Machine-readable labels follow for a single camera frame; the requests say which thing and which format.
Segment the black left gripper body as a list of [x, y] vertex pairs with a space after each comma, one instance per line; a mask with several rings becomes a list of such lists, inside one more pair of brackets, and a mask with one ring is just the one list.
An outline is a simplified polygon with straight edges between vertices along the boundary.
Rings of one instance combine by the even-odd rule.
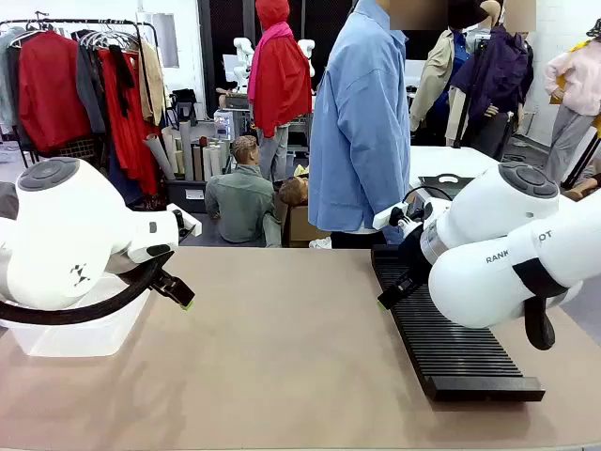
[[159, 268], [155, 271], [149, 287], [160, 294], [176, 294], [178, 278], [163, 268]]

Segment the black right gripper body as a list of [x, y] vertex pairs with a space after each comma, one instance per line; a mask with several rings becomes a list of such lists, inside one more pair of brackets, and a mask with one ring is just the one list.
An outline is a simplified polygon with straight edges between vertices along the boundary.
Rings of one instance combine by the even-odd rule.
[[424, 284], [430, 273], [430, 263], [421, 248], [421, 237], [424, 227], [418, 225], [399, 245], [399, 260], [406, 268], [403, 277], [414, 284]]

